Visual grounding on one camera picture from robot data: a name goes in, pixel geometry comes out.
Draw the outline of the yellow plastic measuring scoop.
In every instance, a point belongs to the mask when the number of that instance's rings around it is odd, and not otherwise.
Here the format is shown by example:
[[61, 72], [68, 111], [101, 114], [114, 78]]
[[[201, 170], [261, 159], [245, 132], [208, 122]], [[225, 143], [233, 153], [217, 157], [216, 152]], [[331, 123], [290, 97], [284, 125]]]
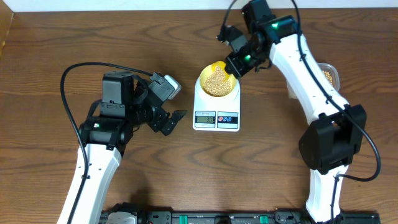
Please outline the yellow plastic measuring scoop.
[[226, 81], [229, 79], [230, 74], [225, 70], [226, 64], [222, 61], [217, 61], [211, 65], [212, 75], [214, 75], [219, 81]]

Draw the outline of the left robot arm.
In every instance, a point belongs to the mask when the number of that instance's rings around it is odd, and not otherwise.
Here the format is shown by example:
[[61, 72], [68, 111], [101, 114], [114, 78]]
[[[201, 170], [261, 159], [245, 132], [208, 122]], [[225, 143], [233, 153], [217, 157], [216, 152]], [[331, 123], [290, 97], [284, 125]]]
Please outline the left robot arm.
[[169, 75], [148, 80], [127, 71], [105, 73], [102, 98], [95, 101], [78, 134], [82, 145], [59, 223], [98, 223], [109, 184], [135, 131], [147, 124], [169, 135], [186, 115], [166, 112], [162, 105], [180, 91]]

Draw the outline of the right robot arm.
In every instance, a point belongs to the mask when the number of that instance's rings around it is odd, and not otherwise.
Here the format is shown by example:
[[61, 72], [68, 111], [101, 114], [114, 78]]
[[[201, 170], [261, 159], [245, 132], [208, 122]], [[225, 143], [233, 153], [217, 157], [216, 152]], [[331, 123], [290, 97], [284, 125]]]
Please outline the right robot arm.
[[277, 67], [299, 100], [308, 128], [298, 142], [310, 169], [310, 192], [305, 203], [312, 223], [338, 223], [347, 218], [339, 206], [342, 180], [367, 136], [366, 112], [351, 106], [312, 56], [300, 16], [277, 17], [266, 1], [249, 1], [242, 14], [250, 38], [234, 26], [222, 24], [217, 39], [231, 46], [226, 71], [240, 79], [262, 63]]

